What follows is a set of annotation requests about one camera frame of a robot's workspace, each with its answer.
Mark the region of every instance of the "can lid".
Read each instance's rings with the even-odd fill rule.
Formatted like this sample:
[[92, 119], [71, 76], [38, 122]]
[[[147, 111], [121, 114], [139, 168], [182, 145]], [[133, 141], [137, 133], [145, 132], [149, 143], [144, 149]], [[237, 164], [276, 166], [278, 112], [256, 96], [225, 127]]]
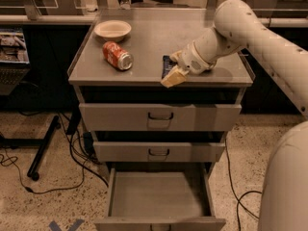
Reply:
[[134, 57], [132, 54], [124, 53], [120, 56], [118, 61], [118, 68], [127, 70], [133, 66]]

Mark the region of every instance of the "gray cabinet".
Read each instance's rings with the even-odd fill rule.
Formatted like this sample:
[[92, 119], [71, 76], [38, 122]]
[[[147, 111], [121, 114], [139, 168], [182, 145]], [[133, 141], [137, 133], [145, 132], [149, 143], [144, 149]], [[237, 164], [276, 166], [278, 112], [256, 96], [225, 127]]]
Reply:
[[215, 216], [207, 180], [253, 75], [233, 54], [212, 71], [166, 89], [160, 84], [163, 56], [211, 24], [206, 11], [114, 10], [99, 21], [117, 18], [133, 28], [120, 43], [134, 55], [133, 67], [111, 67], [102, 58], [103, 41], [90, 31], [69, 71], [97, 158], [113, 164], [106, 215], [96, 227], [220, 230], [224, 219]]

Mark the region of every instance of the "white bowl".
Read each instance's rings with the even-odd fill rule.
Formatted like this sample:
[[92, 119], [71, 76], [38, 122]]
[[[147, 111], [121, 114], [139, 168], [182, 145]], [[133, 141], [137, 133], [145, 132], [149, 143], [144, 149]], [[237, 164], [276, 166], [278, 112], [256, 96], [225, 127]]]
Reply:
[[119, 42], [132, 30], [130, 24], [121, 20], [108, 20], [97, 24], [94, 32], [106, 41]]

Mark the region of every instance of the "black metal stand leg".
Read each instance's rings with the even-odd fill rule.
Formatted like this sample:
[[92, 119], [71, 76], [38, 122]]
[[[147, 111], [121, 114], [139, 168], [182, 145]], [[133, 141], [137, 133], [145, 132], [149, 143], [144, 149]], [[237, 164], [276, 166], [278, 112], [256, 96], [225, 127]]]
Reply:
[[51, 136], [54, 132], [54, 130], [57, 128], [59, 125], [59, 117], [57, 115], [54, 116], [53, 120], [50, 123], [50, 126], [45, 134], [45, 137], [42, 139], [42, 142], [39, 146], [38, 152], [36, 154], [36, 157], [34, 161], [32, 162], [29, 171], [27, 173], [27, 176], [32, 178], [34, 181], [38, 181], [39, 179], [39, 173], [37, 172], [41, 157], [43, 156], [43, 153], [45, 149], [47, 148], [47, 145], [51, 139]]

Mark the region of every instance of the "can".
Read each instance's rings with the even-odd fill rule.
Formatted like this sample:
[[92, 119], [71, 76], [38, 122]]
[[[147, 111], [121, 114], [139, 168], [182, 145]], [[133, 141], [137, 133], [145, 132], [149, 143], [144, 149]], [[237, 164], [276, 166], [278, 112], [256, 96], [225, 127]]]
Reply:
[[105, 42], [103, 54], [107, 62], [119, 70], [127, 70], [133, 65], [133, 55], [122, 49], [116, 42]]

